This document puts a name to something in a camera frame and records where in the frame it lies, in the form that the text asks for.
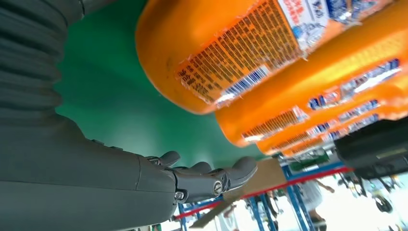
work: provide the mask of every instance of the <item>metal rack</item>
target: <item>metal rack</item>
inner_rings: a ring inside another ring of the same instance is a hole
[[[305,204],[303,203],[303,200],[302,200],[302,197],[299,191],[299,187],[297,186],[297,184],[300,182],[325,177],[325,176],[332,175],[332,174],[339,173],[339,172],[350,171],[351,169],[346,168],[341,162],[336,162],[336,163],[331,163],[325,166],[321,166],[317,169],[310,170],[307,172],[292,173],[288,166],[283,166],[282,170],[287,179],[287,183],[283,185],[279,185],[271,189],[268,189],[265,192],[279,189],[279,188],[287,188],[288,197],[292,203],[293,210],[297,217],[300,230],[301,231],[315,231],[315,228],[313,226],[309,213],[306,210]],[[265,213],[268,218],[268,224],[270,226],[270,230],[276,231],[275,225],[272,219],[272,215],[268,209],[266,197],[265,195],[263,195],[265,192],[259,192],[257,193],[257,195],[260,195],[261,197],[262,204],[265,208]],[[256,195],[247,195],[244,198],[248,198],[251,203],[252,211],[258,223],[259,230],[265,231],[263,222],[262,222],[262,218],[259,214],[259,209],[255,202],[254,196]],[[180,220],[183,231],[188,231],[185,217],[196,214],[197,218],[199,218],[201,216],[200,211],[204,209],[213,208],[217,206],[222,200],[223,198],[221,196],[213,200],[208,200],[208,201],[203,201],[203,202],[193,204],[186,208],[184,208],[183,205],[179,205],[178,208],[180,211],[180,215],[175,216],[174,218],[177,220]]]

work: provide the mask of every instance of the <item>orange plastic bottle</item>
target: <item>orange plastic bottle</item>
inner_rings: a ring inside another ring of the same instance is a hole
[[[340,124],[339,126],[330,128],[327,131],[319,133],[317,136],[310,139],[303,140],[302,142],[292,147],[284,148],[282,150],[282,153],[285,156],[293,156],[304,153],[319,146],[323,146],[324,144],[330,143],[334,140],[337,140],[349,133],[357,131],[377,121],[383,119],[398,120],[408,116],[408,104],[406,102],[404,102],[404,104],[400,104],[401,101],[399,103],[397,103],[397,101],[393,101],[393,103],[393,105],[391,103],[385,103],[383,106],[377,106],[375,109],[366,111],[366,113],[364,114],[349,117],[343,123],[340,123],[340,119],[335,118],[334,120],[337,120],[337,124]],[[264,154],[272,155],[276,152],[276,150],[270,149]]]
[[[324,134],[304,141],[298,145],[295,145],[294,147],[282,150],[282,154],[284,156],[294,156],[301,153],[305,153],[307,151],[311,151],[319,146],[323,146],[326,143],[339,139],[351,132],[357,131],[358,129],[361,129],[365,126],[375,123],[378,120],[380,120],[380,118],[377,113],[369,113],[369,115],[359,116],[358,118],[352,119],[344,123],[343,125],[337,127],[336,129],[331,129]]]
[[[397,108],[408,98],[408,76],[401,75],[358,94],[347,103],[316,112],[304,123],[290,126],[284,131],[256,143],[265,154],[288,149],[337,126],[368,113],[376,108],[385,108],[387,112],[397,113]]]
[[[391,1],[149,0],[137,52],[166,98],[206,114]]]
[[[216,111],[224,135],[239,147],[261,141],[396,75],[408,58],[407,12],[408,1],[390,5]]]

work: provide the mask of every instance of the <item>green surface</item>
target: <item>green surface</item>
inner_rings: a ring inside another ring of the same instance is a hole
[[[75,120],[89,139],[141,155],[178,151],[181,165],[215,167],[251,155],[256,146],[230,144],[213,114],[190,114],[148,81],[135,50],[134,31],[145,1],[119,0],[70,28],[57,90],[59,112]]]

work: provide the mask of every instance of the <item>gray robotic arm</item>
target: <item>gray robotic arm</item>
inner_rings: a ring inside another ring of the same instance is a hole
[[[244,184],[256,163],[170,168],[84,137],[55,112],[68,27],[109,0],[0,1],[0,230],[113,231],[170,218],[177,203]]]

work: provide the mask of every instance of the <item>cardboard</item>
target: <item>cardboard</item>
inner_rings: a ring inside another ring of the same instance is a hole
[[[248,194],[258,193],[287,182],[277,159],[266,159],[257,162],[258,170],[254,176],[242,187],[223,194],[224,201],[203,215],[190,228],[202,229],[212,219],[221,214],[237,200]]]

